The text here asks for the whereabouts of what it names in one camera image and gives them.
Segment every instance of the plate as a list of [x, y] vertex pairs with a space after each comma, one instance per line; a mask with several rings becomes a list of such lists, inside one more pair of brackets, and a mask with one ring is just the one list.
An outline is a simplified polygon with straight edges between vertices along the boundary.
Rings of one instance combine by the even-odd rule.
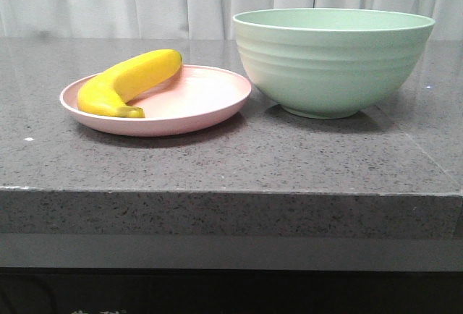
[[109, 117], [85, 113], [77, 107], [77, 92], [94, 76], [67, 86], [59, 99], [79, 123], [115, 135], [155, 137], [201, 130], [237, 113], [251, 92], [250, 81], [237, 73], [184, 64], [173, 77], [128, 103], [143, 108], [145, 118]]

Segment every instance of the yellow banana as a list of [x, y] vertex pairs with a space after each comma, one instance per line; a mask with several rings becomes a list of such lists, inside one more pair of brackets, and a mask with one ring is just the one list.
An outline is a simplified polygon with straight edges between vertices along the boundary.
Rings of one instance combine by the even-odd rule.
[[77, 94], [79, 110], [113, 117], [145, 117], [143, 109], [126, 103], [182, 67], [182, 55], [161, 49], [132, 57], [89, 79]]

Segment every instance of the bowl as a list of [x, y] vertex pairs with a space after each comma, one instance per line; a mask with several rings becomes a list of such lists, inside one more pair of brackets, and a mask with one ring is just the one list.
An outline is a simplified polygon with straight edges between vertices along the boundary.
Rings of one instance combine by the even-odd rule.
[[348, 117], [409, 77], [435, 21], [364, 9], [269, 9], [233, 16], [252, 83], [300, 116]]

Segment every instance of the green bowl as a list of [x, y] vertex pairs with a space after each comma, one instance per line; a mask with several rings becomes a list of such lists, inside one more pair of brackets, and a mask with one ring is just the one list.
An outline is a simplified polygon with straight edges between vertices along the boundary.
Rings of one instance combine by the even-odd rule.
[[300, 116], [351, 116], [397, 90], [435, 21], [361, 9], [272, 9], [233, 17], [243, 67], [255, 86]]

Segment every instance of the gray speckled countertop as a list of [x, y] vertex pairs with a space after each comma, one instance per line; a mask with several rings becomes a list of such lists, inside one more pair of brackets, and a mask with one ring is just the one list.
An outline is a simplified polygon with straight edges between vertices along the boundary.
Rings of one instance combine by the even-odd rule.
[[59, 93], [163, 47], [245, 75], [233, 41], [0, 43], [0, 232], [463, 237], [462, 42], [429, 42], [397, 93], [348, 119], [288, 114], [254, 90], [221, 124], [151, 138], [82, 126]]

